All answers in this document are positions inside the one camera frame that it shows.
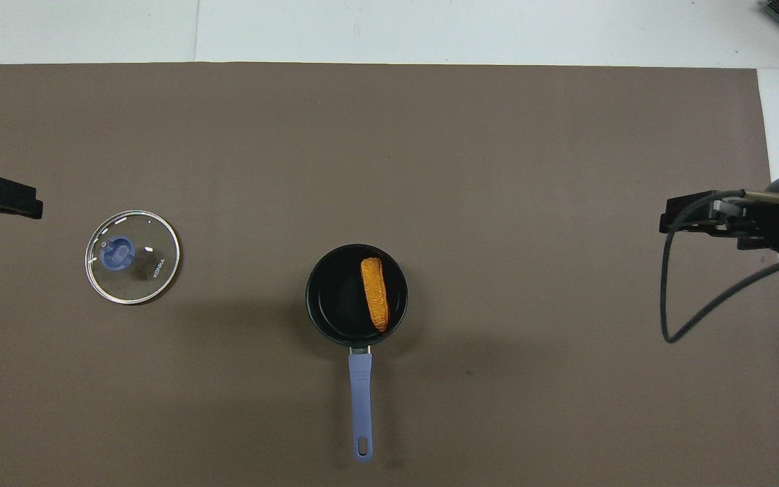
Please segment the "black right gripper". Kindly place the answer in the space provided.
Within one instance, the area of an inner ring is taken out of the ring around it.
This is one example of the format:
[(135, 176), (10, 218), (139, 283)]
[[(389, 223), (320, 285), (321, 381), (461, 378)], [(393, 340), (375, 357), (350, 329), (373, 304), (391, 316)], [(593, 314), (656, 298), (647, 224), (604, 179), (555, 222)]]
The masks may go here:
[(741, 196), (726, 196), (722, 191), (702, 191), (665, 201), (659, 232), (668, 234), (686, 208), (701, 198), (696, 207), (676, 226), (677, 231), (704, 233), (712, 237), (735, 239), (739, 250), (769, 249), (779, 253), (779, 179), (763, 191), (746, 190)]

